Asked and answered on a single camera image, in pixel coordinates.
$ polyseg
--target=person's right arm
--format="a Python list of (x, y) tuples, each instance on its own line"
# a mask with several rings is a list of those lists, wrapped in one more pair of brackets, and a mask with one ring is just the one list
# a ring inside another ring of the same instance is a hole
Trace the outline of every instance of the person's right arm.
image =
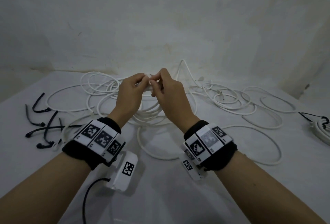
[[(167, 118), (183, 133), (200, 120), (191, 110), (183, 85), (173, 80), (167, 69), (151, 77), (151, 85), (152, 96), (157, 97)], [(239, 151), (225, 168), (214, 172), (252, 224), (325, 224), (298, 197)]]

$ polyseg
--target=black wristband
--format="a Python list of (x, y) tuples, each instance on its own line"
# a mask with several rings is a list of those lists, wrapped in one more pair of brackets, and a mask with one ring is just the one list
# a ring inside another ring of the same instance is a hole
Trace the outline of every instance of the black wristband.
[[(120, 127), (114, 120), (107, 117), (99, 118), (97, 120), (108, 125), (119, 134), (122, 133)], [(106, 163), (106, 160), (102, 156), (75, 140), (69, 141), (62, 148), (62, 151), (72, 158), (84, 160), (90, 166), (91, 170), (94, 170), (101, 163)]]
[[(198, 130), (200, 130), (206, 125), (208, 125), (208, 122), (200, 120), (188, 129), (188, 131), (184, 134), (184, 139), (187, 140), (194, 133), (196, 133)], [(231, 141), (228, 144), (224, 145), (221, 149), (216, 151), (214, 154), (212, 154), (210, 157), (208, 157), (200, 165), (205, 168), (205, 171), (221, 170), (222, 168), (227, 166), (236, 151), (237, 145)]]

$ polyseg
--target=black and white square marker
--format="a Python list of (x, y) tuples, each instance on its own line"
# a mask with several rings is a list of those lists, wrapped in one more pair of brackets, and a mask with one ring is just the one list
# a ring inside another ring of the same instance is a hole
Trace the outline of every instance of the black and white square marker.
[(95, 138), (94, 142), (99, 144), (101, 147), (106, 148), (106, 146), (112, 140), (112, 136), (107, 134), (105, 131), (101, 131), (101, 133)]
[(220, 127), (216, 126), (212, 128), (212, 130), (219, 136), (219, 137), (224, 137), (227, 135)]
[(218, 141), (218, 138), (213, 134), (211, 130), (207, 131), (200, 138), (207, 147), (212, 147)]
[(90, 124), (81, 134), (92, 139), (99, 130), (99, 127)]
[(205, 148), (203, 147), (202, 143), (200, 143), (199, 140), (196, 140), (191, 145), (189, 145), (194, 155), (199, 156), (202, 152), (205, 151)]
[(187, 168), (187, 170), (192, 170), (192, 166), (190, 165), (188, 160), (185, 160), (182, 162), (184, 164), (184, 166)]
[(126, 162), (122, 173), (125, 175), (128, 175), (128, 176), (131, 176), (133, 168), (134, 168), (134, 164)]
[(108, 147), (107, 151), (114, 156), (117, 153), (120, 146), (121, 144), (118, 141), (114, 140)]
[(187, 149), (184, 151), (185, 154), (191, 159), (191, 160), (194, 160), (195, 157), (193, 157), (193, 155), (191, 154), (191, 152), (189, 152)]

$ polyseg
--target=person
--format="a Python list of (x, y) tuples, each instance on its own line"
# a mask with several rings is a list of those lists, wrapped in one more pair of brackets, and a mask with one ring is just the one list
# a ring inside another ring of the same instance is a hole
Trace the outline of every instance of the person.
[[(137, 112), (149, 82), (152, 96), (184, 134), (200, 122), (191, 110), (183, 85), (173, 80), (165, 68), (150, 79), (143, 73), (124, 79), (116, 106), (107, 117), (122, 128)], [(90, 171), (84, 160), (60, 153), (0, 199), (0, 223), (57, 223)], [(233, 152), (224, 168), (214, 172), (252, 224), (325, 223), (239, 151)]]

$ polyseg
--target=hand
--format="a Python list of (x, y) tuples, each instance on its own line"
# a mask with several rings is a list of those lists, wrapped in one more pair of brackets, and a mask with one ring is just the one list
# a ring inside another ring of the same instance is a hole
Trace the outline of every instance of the hand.
[(138, 73), (122, 81), (119, 86), (118, 98), (113, 111), (107, 116), (113, 119), (120, 128), (138, 111), (142, 93), (149, 84), (149, 77)]
[(191, 110), (181, 82), (173, 80), (166, 68), (150, 78), (152, 96), (157, 97), (167, 118), (183, 133), (199, 121)]

